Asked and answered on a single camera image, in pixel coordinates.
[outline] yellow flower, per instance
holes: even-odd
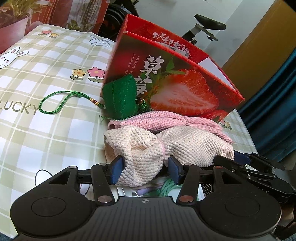
[[[230,123],[228,121],[225,121],[225,126],[227,126],[229,128],[230,127]]]
[[[74,69],[73,76],[83,77],[86,74],[82,69]]]
[[[59,34],[53,33],[53,34],[50,34],[50,36],[56,38],[57,36],[59,36]]]

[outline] wooden door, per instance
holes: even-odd
[[[281,67],[295,46],[296,12],[283,0],[276,0],[222,69],[247,101]]]

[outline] black seat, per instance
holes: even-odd
[[[199,14],[194,15],[194,17],[196,18],[197,21],[200,22],[200,24],[205,29],[213,29],[213,30],[225,30],[226,29],[226,25],[221,22],[217,22],[213,19],[207,18],[205,16],[201,16]]]

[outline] table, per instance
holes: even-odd
[[[106,162],[103,133],[107,120],[89,100],[71,98],[57,115],[38,111],[45,96],[61,90],[83,92],[101,101],[102,79],[90,74],[106,70],[114,42],[92,45],[91,35],[101,39],[92,33],[38,26],[14,45],[12,54],[22,54],[0,69],[0,232],[7,236],[17,234],[10,207],[35,187],[39,169],[56,174],[71,165],[89,169]],[[51,97],[43,109],[56,109],[63,97]],[[235,150],[256,152],[236,110],[221,125]],[[37,184],[49,177],[44,172]],[[91,199],[91,190],[87,197]]]

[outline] blue gripper pad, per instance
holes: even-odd
[[[250,164],[251,160],[247,155],[240,153],[238,151],[234,151],[234,162],[240,165],[246,165]]]
[[[184,171],[182,165],[174,156],[169,156],[168,158],[168,172],[174,183],[180,185]]]
[[[108,167],[110,171],[110,185],[115,185],[120,178],[120,175],[124,169],[124,158],[122,156],[117,156],[113,162],[109,164]]]

